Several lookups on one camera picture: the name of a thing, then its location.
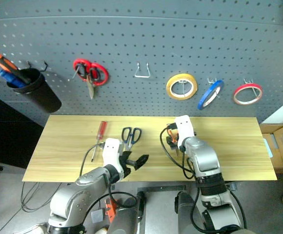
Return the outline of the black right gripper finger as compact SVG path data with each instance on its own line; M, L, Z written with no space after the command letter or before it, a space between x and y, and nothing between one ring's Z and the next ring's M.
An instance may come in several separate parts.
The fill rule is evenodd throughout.
M173 138L171 136L166 137L166 142L169 145L171 150L175 150L178 148L178 137Z

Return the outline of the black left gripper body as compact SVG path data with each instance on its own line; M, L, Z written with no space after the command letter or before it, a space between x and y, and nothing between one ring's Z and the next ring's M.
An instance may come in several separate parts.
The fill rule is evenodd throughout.
M121 157L120 158L120 165L123 168L124 176L128 176L131 173L131 169L128 168L127 166L129 165L129 166L135 167L135 161Z

